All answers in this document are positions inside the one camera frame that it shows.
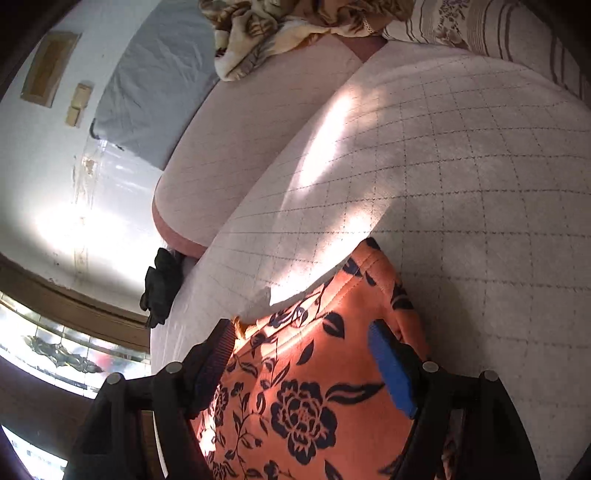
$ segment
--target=fabric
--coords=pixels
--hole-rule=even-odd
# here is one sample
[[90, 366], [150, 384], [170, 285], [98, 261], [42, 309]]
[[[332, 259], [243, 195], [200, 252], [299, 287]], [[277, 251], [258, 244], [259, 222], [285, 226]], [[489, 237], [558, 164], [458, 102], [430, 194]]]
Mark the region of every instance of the fabric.
[[155, 328], [164, 325], [170, 314], [174, 298], [183, 284], [182, 258], [175, 258], [168, 250], [159, 248], [154, 267], [148, 267], [145, 276], [145, 291], [139, 300], [139, 307], [149, 310], [146, 326]]
[[404, 295], [369, 238], [334, 278], [249, 328], [210, 408], [193, 423], [214, 478], [388, 476], [412, 421], [383, 388], [368, 329], [384, 319], [426, 359], [419, 318]]
[[373, 236], [433, 359], [497, 371], [543, 479], [591, 431], [591, 112], [527, 68], [390, 42], [294, 136], [153, 330], [153, 368], [212, 319], [272, 313]]
[[164, 240], [200, 257], [295, 132], [361, 64], [327, 36], [241, 82], [218, 83], [156, 187], [154, 219]]
[[123, 53], [95, 113], [92, 134], [163, 170], [219, 80], [213, 29], [195, 0], [163, 0]]
[[589, 79], [569, 49], [518, 0], [417, 0], [412, 16], [382, 35], [521, 63], [591, 106]]
[[323, 34], [365, 37], [413, 10], [413, 0], [200, 0], [199, 5], [215, 28], [215, 67], [226, 81]]

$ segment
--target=red trim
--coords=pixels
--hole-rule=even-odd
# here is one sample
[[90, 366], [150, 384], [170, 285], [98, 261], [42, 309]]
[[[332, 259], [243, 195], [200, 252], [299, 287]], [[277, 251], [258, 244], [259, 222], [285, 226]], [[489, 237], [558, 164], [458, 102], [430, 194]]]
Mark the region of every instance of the red trim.
[[187, 255], [188, 257], [201, 258], [207, 250], [207, 247], [192, 242], [186, 239], [179, 233], [175, 232], [160, 216], [160, 212], [156, 207], [156, 198], [152, 200], [152, 217], [156, 230], [162, 236], [168, 246], [174, 248], [177, 252]]

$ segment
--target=grid pattern sheet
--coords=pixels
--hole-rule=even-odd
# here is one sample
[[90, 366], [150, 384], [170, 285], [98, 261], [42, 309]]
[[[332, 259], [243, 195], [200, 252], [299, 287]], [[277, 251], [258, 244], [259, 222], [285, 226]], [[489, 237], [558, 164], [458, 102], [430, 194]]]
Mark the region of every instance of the grid pattern sheet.
[[360, 66], [350, 49], [329, 36], [270, 59], [240, 82], [219, 82], [156, 188], [162, 219], [182, 237], [210, 245], [294, 132]]
[[182, 358], [220, 317], [304, 290], [372, 235], [433, 357], [499, 372], [543, 479], [591, 439], [591, 112], [540, 75], [454, 53], [373, 56], [223, 226], [157, 331]]

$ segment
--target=brown patterned blanket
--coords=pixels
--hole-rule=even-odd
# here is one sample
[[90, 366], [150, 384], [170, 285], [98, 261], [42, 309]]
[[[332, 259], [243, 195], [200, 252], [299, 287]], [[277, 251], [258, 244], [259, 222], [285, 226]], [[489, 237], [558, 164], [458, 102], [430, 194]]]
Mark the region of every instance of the brown patterned blanket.
[[200, 0], [215, 29], [217, 74], [238, 80], [268, 57], [326, 33], [366, 37], [406, 20], [414, 0]]

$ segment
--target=wall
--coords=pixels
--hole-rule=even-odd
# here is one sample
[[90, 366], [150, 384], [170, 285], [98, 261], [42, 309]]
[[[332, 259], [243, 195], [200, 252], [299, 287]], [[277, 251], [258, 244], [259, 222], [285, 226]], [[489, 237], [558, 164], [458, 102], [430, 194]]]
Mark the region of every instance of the wall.
[[[34, 51], [0, 103], [0, 252], [60, 286], [136, 312], [161, 244], [150, 214], [159, 172], [116, 151], [91, 162], [82, 154], [105, 85], [158, 1], [82, 0], [54, 28], [82, 36], [52, 108], [20, 99]], [[72, 128], [64, 120], [79, 82], [94, 91], [80, 128]]]

